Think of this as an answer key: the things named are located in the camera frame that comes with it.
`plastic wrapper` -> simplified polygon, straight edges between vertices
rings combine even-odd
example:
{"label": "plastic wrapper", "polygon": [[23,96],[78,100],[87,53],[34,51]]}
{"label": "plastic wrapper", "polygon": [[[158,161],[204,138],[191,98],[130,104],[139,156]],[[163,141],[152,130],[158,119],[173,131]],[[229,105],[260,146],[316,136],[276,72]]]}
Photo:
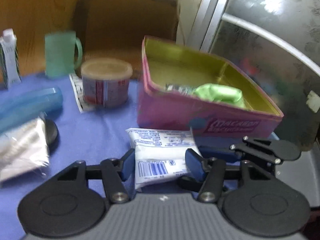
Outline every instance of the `plastic wrapper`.
{"label": "plastic wrapper", "polygon": [[172,181],[188,174],[185,154],[199,150],[191,131],[130,128],[126,130],[135,148],[135,189]]}
{"label": "plastic wrapper", "polygon": [[38,117],[0,135],[0,182],[49,165],[45,122]]}

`black circular joint cover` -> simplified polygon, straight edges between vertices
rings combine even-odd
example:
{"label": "black circular joint cover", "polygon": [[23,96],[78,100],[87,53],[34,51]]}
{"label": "black circular joint cover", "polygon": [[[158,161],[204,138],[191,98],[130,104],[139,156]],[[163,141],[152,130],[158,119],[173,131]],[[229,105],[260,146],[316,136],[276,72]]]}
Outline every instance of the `black circular joint cover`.
{"label": "black circular joint cover", "polygon": [[45,120],[45,133],[48,148],[52,152],[59,144],[59,131],[54,121],[49,119]]}
{"label": "black circular joint cover", "polygon": [[271,147],[276,156],[285,161],[294,161],[300,157],[299,148],[286,140],[272,141]]}
{"label": "black circular joint cover", "polygon": [[244,232],[281,237],[294,234],[308,222],[310,206],[301,193],[282,182],[255,181],[230,192],[223,212]]}
{"label": "black circular joint cover", "polygon": [[41,237],[67,237],[93,227],[105,213],[103,198],[95,191],[63,181],[39,187],[18,206],[19,220],[27,233]]}

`barcode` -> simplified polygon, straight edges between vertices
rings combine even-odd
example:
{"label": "barcode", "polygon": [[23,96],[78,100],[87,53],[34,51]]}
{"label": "barcode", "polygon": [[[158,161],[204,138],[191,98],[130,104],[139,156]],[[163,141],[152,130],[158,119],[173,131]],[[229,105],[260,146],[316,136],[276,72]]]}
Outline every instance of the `barcode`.
{"label": "barcode", "polygon": [[138,162],[139,177],[158,176],[168,174],[164,162]]}

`pink box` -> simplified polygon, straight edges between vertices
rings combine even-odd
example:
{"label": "pink box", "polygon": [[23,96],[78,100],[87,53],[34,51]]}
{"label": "pink box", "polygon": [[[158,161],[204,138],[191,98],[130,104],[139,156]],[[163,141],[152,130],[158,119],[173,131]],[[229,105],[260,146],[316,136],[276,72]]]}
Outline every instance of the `pink box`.
{"label": "pink box", "polygon": [[[283,118],[281,110],[253,80],[221,57],[145,37],[142,68],[137,119],[142,128],[192,127],[195,135],[268,137]],[[164,88],[166,82],[195,86],[210,79],[241,89],[247,109],[167,92]]]}

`table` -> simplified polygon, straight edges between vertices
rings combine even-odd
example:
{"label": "table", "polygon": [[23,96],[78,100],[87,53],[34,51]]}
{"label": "table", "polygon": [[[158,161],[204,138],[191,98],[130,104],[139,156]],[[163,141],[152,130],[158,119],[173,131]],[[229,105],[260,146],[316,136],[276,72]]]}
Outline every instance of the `table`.
{"label": "table", "polygon": [[[60,133],[60,144],[50,156],[50,165],[45,169],[46,177],[39,171],[29,172],[10,179],[0,188],[0,239],[19,240],[24,231],[17,217],[20,200],[34,188],[76,160],[85,160],[88,165],[99,164],[107,158],[120,158],[129,148],[130,141],[126,129],[138,127],[137,81],[129,85],[129,99],[116,109],[99,109],[81,114],[76,105],[69,77],[49,80],[44,73],[22,78],[22,83],[10,90],[0,91],[0,104],[28,91],[59,87],[63,93],[63,111],[54,121]],[[239,140],[227,138],[196,138],[197,144],[214,144],[227,147]],[[135,194],[134,178],[124,183],[130,196]],[[89,181],[89,187],[104,195],[101,181]],[[174,182],[152,185],[143,188],[146,193],[183,192]]]}

